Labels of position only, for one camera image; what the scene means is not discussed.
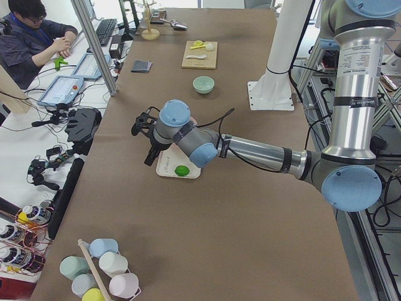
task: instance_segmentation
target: brown paper surface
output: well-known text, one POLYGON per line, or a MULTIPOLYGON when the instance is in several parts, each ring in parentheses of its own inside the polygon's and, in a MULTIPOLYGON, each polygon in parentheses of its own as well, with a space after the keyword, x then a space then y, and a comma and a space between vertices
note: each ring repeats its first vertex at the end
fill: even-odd
POLYGON ((226 134, 300 151, 307 133, 302 105, 249 109, 247 82, 264 73, 273 40, 271 11, 168 15, 189 30, 154 26, 158 40, 133 42, 32 301, 77 300, 58 267, 80 256, 78 238, 118 241, 138 275, 138 301, 358 300, 332 208, 313 186, 232 159, 214 159, 194 180, 160 177, 156 162, 143 164, 150 144, 132 137, 131 126, 149 106, 171 99, 187 102, 200 124, 234 107, 226 134), (189 40, 218 41, 216 70, 181 69, 189 40), (134 60, 154 65, 148 74, 131 73, 134 60), (207 95, 192 88, 201 75, 216 83, 207 95))

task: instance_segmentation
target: glasses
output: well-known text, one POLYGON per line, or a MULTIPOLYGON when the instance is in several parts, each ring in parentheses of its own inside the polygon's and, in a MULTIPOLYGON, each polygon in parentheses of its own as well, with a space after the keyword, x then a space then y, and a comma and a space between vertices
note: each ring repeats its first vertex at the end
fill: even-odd
POLYGON ((28 17, 26 19, 30 20, 33 24, 36 24, 36 23, 42 22, 44 19, 46 19, 46 16, 42 16, 37 20, 32 20, 31 18, 28 18, 28 17))

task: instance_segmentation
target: person's hand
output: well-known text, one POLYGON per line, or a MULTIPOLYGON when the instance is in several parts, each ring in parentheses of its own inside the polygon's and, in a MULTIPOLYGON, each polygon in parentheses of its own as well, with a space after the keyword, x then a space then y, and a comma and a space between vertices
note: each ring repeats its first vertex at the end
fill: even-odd
POLYGON ((57 39, 53 42, 51 47, 56 51, 56 52, 64 52, 65 50, 70 49, 71 44, 70 41, 68 41, 65 37, 62 37, 60 39, 57 39))
POLYGON ((71 51, 70 48, 68 48, 66 50, 59 52, 58 54, 61 55, 63 58, 67 58, 71 55, 70 51, 71 51))

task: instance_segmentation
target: light blue joint cap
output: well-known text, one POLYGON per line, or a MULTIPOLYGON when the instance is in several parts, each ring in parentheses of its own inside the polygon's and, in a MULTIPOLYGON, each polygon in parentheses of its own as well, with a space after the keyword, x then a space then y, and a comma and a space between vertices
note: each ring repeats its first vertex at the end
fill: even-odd
POLYGON ((166 102, 159 114, 159 119, 169 127, 181 127, 189 121, 189 117, 189 107, 178 99, 166 102))
POLYGON ((323 181, 321 193, 335 208, 356 212, 377 202, 382 193, 382 183, 370 168, 350 165, 329 174, 323 181))
POLYGON ((401 0, 345 0, 350 9, 365 18, 387 18, 401 11, 401 0))
POLYGON ((319 45, 324 50, 340 50, 340 45, 335 40, 319 38, 319 45))
POLYGON ((202 168, 213 160, 215 156, 217 156, 217 149, 214 147, 213 143, 205 143, 192 152, 189 156, 189 160, 198 168, 202 168))

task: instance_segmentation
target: white table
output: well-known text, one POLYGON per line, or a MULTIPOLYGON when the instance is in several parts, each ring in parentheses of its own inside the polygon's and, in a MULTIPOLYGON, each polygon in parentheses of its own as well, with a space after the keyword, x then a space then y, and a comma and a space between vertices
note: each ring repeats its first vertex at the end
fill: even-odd
MULTIPOLYGON (((98 25, 98 21, 94 20, 94 26, 98 25)), ((129 50, 132 42, 126 42, 123 50, 123 55, 129 50)), ((76 65, 82 55, 88 48, 88 42, 85 35, 82 33, 76 43, 73 45, 72 53, 66 59, 69 65, 76 65)), ((103 52, 108 53, 108 46, 103 47, 103 52)), ((55 67, 53 60, 47 63, 41 70, 49 70, 38 75, 27 91, 31 89, 46 89, 49 84, 58 75, 71 75, 74 68, 64 67, 62 65, 60 71, 49 70, 55 67)), ((95 107, 103 114, 107 107, 110 94, 102 78, 96 82, 85 81, 83 89, 96 84, 85 90, 80 107, 95 107)), ((32 98, 39 99, 44 91, 32 90, 28 95, 32 98)), ((53 199, 56 191, 52 191, 46 186, 34 186, 29 184, 31 176, 27 176, 28 167, 31 161, 36 157, 46 158, 46 149, 52 148, 54 145, 61 145, 63 150, 71 148, 72 143, 67 142, 68 135, 64 132, 66 124, 45 125, 31 128, 31 123, 41 119, 48 120, 46 109, 42 106, 36 106, 35 101, 32 101, 33 107, 26 114, 10 113, 0 127, 0 196, 16 206, 23 207, 26 205, 38 205, 47 199, 53 199)), ((66 176, 70 171, 73 158, 63 163, 55 172, 52 169, 47 169, 44 172, 45 181, 56 183, 63 187, 66 176)), ((8 224, 7 221, 0 219, 0 224, 8 224)), ((11 278, 18 278, 25 281, 37 281, 39 275, 35 277, 27 277, 20 275, 11 275, 11 278)))

